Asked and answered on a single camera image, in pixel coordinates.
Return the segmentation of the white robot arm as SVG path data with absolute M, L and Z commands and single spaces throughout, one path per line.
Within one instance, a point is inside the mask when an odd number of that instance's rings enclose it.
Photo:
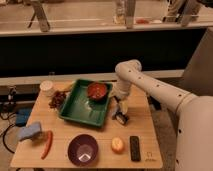
M 213 171 L 213 96 L 198 96 L 152 78 L 138 60 L 118 63 L 115 73 L 118 99 L 128 97 L 135 85 L 179 117 L 175 171 Z

